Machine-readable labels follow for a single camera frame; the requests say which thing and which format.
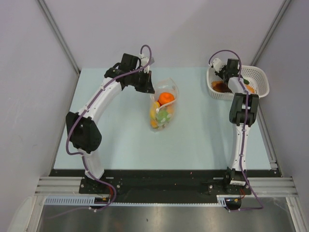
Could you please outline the orange toy tangerine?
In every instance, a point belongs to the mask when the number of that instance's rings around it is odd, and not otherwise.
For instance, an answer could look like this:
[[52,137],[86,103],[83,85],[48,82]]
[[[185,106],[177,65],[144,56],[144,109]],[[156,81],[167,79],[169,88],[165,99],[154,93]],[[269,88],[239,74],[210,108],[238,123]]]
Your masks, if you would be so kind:
[[174,95],[169,92],[161,93],[158,98],[158,102],[160,103],[160,105],[168,104],[174,100],[175,100]]

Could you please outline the clear zip top bag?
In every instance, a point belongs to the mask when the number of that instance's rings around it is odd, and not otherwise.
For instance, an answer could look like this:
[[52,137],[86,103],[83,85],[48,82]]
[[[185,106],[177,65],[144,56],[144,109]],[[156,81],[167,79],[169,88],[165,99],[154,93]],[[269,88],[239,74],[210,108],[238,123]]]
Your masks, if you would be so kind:
[[173,118],[175,116],[175,112],[176,112],[177,100],[179,98],[179,88],[172,78],[168,78],[168,79],[159,81],[154,86],[154,89],[155,89],[155,94],[150,95],[150,107],[151,107],[153,102],[158,101],[159,95],[163,92],[169,92],[169,93],[173,94],[174,97],[175,97],[174,101],[172,101],[168,104],[165,104],[165,105],[160,105],[159,109],[157,109],[157,113],[158,113],[159,110],[165,109],[169,113],[173,114],[172,119],[169,122],[158,123],[158,128],[156,128],[156,129],[153,129],[152,126],[150,125],[151,129],[153,131],[157,132],[157,131],[160,131],[160,130],[163,130],[164,128],[166,128],[169,125],[169,123],[173,120]]

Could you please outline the green toy apple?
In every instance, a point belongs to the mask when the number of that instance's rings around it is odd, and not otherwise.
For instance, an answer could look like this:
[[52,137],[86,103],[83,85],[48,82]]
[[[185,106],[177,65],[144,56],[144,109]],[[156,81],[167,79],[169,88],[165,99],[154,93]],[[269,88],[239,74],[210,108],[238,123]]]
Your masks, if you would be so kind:
[[165,109],[161,109],[156,114],[156,120],[158,123],[166,123],[169,122],[172,119],[173,114],[169,113]]

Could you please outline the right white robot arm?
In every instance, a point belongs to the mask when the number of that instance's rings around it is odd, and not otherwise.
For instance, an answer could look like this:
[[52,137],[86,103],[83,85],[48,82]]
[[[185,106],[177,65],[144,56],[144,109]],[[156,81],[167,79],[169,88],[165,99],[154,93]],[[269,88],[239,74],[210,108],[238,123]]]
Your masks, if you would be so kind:
[[223,180],[223,189],[228,194],[242,194],[246,186],[246,150],[250,129],[257,117],[259,96],[248,88],[248,81],[241,75],[238,59],[228,59],[227,64],[216,58],[213,61],[215,74],[234,94],[229,112],[229,121],[233,126],[233,145],[230,164]]

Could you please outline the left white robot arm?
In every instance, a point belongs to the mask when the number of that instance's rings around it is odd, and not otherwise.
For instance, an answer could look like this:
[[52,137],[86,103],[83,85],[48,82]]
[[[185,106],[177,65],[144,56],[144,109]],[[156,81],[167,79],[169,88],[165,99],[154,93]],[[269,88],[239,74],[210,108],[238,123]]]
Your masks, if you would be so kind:
[[102,193],[107,182],[101,178],[104,167],[98,155],[102,135],[98,122],[113,99],[128,86],[137,92],[153,94],[155,92],[150,66],[154,59],[143,53],[138,56],[123,54],[122,60],[109,68],[102,84],[91,99],[77,112],[66,115],[66,152],[68,155],[81,155],[85,174],[91,178],[90,188],[96,193]]

